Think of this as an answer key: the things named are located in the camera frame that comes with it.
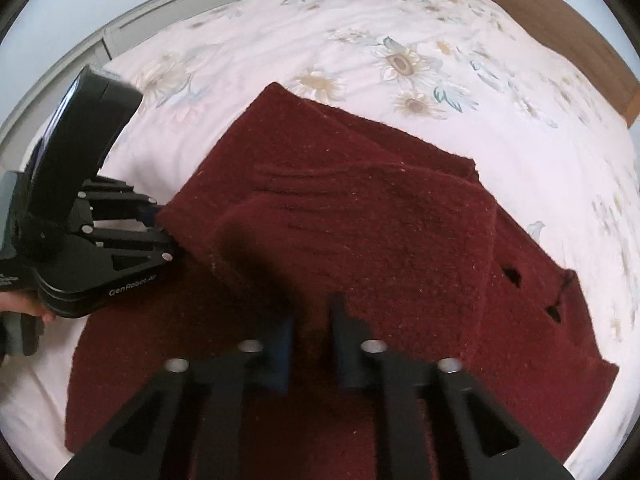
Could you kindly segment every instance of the wooden headboard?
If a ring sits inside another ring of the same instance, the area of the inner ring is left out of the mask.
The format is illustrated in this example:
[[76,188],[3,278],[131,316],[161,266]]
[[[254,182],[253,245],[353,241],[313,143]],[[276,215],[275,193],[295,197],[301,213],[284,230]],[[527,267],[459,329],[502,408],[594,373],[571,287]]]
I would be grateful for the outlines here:
[[563,0],[493,0],[532,37],[562,54],[631,126],[640,114],[640,82],[607,40]]

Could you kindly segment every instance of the screw head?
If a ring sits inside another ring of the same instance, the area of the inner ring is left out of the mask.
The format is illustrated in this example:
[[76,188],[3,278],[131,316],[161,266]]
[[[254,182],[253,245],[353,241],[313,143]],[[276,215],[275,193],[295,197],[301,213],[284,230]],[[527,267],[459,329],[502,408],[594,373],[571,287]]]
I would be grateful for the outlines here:
[[189,369],[187,359],[173,358],[164,363],[164,369],[174,374],[181,374]]
[[454,357],[447,357],[438,361],[438,370],[446,374],[459,372],[462,368],[462,363]]
[[382,354],[388,350],[388,346],[384,341],[380,341],[379,339],[369,339],[367,341],[363,341],[360,345],[360,348],[367,354]]
[[238,345],[238,349],[245,354],[257,354],[262,352],[264,346],[257,339],[247,339]]

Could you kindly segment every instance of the finger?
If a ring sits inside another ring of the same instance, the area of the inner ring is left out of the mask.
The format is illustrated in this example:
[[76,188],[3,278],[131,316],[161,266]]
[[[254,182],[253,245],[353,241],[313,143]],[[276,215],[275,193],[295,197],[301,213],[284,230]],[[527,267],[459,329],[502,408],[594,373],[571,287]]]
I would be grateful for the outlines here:
[[19,312],[39,317],[49,311],[38,301],[35,294],[24,290],[12,290],[0,292],[0,312]]
[[42,320],[45,323],[52,323],[56,320],[56,315],[48,310],[42,315]]

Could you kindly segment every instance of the bed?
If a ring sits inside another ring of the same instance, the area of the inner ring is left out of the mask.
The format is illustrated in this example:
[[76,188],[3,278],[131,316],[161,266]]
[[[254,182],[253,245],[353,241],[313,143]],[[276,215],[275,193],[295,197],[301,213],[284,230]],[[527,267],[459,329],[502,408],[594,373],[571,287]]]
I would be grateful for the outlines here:
[[[640,197],[626,130],[640,85],[575,11],[561,0],[244,0],[106,68],[145,97],[102,172],[161,203],[273,81],[473,158],[507,212],[578,272],[600,352],[620,367],[566,462],[580,480],[607,468],[640,392]],[[70,458],[66,386],[83,326],[57,320],[34,357],[0,375],[0,430],[35,480]]]

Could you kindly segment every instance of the knit texture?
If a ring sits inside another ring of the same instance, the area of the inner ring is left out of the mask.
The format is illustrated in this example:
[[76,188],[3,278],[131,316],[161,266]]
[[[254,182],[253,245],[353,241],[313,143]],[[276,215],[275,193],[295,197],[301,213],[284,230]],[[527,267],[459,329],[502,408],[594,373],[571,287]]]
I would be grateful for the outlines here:
[[[159,221],[193,257],[89,319],[69,384],[70,450],[165,359],[220,353],[293,314],[291,392],[247,402],[242,476],[373,478],[373,406],[334,385],[326,298],[335,291],[393,348],[461,358],[560,460],[617,373],[598,353],[575,273],[497,205],[472,160],[276,84]],[[443,431],[431,418],[435,463]],[[438,458],[441,470],[459,460]]]

